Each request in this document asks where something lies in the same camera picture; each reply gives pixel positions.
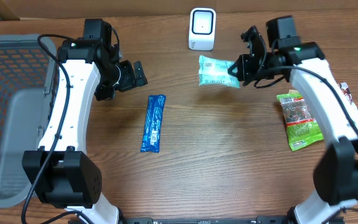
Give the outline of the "green gummy candy bag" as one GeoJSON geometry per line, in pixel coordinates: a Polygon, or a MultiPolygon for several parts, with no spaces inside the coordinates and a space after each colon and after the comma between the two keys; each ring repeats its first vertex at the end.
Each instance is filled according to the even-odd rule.
{"type": "Polygon", "coordinates": [[[288,145],[297,151],[323,140],[323,134],[309,109],[303,96],[290,90],[286,94],[277,95],[285,120],[288,145]]]}

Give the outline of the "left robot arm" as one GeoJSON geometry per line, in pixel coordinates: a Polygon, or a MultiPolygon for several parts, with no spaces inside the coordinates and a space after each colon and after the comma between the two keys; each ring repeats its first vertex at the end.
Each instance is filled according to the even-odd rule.
{"type": "Polygon", "coordinates": [[[85,223],[124,223],[119,208],[102,193],[98,166],[86,154],[86,130],[93,100],[111,100],[147,84],[140,62],[120,59],[116,30],[102,19],[86,19],[83,35],[63,37],[51,58],[59,67],[57,95],[39,146],[26,151],[22,167],[29,195],[74,214],[85,223]]]}

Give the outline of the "blue cookie packet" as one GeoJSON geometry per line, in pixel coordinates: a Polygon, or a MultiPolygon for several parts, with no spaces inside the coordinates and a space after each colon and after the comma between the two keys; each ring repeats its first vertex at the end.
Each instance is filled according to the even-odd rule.
{"type": "Polygon", "coordinates": [[[160,132],[165,101],[165,95],[150,95],[148,97],[141,152],[159,153],[160,151],[160,132]]]}

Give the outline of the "beige snack bag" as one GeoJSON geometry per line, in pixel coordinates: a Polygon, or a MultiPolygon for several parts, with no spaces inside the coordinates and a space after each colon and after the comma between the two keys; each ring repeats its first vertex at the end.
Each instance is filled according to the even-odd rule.
{"type": "Polygon", "coordinates": [[[339,84],[339,87],[340,87],[341,91],[343,92],[344,96],[346,97],[346,99],[348,100],[348,102],[350,103],[350,105],[358,113],[358,108],[357,108],[356,104],[353,102],[353,98],[352,98],[351,91],[350,91],[348,84],[346,82],[342,82],[339,84]]]}

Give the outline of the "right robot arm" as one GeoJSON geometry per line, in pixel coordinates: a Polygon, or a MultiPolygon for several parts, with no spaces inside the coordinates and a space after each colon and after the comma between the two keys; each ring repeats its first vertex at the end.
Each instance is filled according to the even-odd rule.
{"type": "Polygon", "coordinates": [[[313,172],[314,191],[286,215],[261,216],[258,223],[342,223],[339,214],[358,204],[358,112],[335,81],[323,51],[302,42],[292,16],[266,23],[267,39],[256,27],[241,34],[249,53],[228,69],[244,85],[267,79],[291,83],[310,107],[326,152],[313,172]]]}

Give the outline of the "light teal snack packet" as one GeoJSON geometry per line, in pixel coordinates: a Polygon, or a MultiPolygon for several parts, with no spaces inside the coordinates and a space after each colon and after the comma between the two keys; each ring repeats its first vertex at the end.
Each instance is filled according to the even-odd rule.
{"type": "Polygon", "coordinates": [[[240,83],[237,77],[227,72],[229,67],[234,65],[233,61],[218,60],[200,55],[199,65],[199,86],[224,85],[240,89],[240,83]]]}

